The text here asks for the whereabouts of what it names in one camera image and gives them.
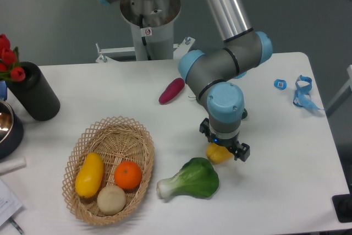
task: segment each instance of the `bok choy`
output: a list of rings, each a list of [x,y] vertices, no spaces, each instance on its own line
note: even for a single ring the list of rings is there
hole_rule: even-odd
[[[186,163],[171,178],[157,183],[157,193],[163,199],[176,195],[209,198],[219,187],[219,177],[212,164],[205,158],[196,157]]]

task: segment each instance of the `yellow pepper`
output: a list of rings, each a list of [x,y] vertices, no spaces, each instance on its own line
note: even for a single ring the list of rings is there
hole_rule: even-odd
[[[219,146],[215,143],[209,144],[206,155],[208,159],[215,165],[222,163],[231,157],[233,158],[233,154],[229,152],[226,147]]]
[[[84,198],[94,196],[100,187],[103,174],[104,162],[100,155],[94,152],[88,154],[76,177],[77,194]]]

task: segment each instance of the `red tulip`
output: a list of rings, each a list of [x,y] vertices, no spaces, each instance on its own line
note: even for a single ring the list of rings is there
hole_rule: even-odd
[[[6,72],[7,71],[7,66],[3,63],[0,63],[0,72]]]
[[[5,65],[10,66],[14,62],[16,62],[16,55],[9,48],[5,48],[5,49],[2,49],[1,59]]]
[[[6,35],[5,34],[1,34],[0,35],[0,51],[2,51],[2,49],[10,49],[10,41],[8,38],[6,38]]]
[[[11,79],[14,81],[23,81],[26,78],[26,74],[22,67],[15,67],[10,72]]]

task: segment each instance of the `black cylinder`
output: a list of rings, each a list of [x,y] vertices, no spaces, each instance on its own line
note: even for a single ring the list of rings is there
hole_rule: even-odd
[[[60,102],[39,67],[31,62],[21,62],[21,67],[26,74],[25,79],[7,81],[9,90],[37,121],[55,117],[60,110]]]

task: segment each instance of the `toy fruit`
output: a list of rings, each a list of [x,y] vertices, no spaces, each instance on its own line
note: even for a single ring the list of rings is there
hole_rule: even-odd
[[[137,163],[124,161],[116,167],[114,180],[122,189],[134,189],[142,180],[142,171]]]
[[[208,159],[215,165],[222,163],[227,159],[233,158],[233,154],[229,152],[225,147],[219,146],[215,143],[210,143],[206,155]]]
[[[99,192],[97,204],[105,215],[115,215],[125,206],[126,194],[118,186],[108,185]]]
[[[83,198],[94,196],[100,187],[104,174],[104,162],[99,154],[94,152],[87,155],[76,177],[76,192]]]

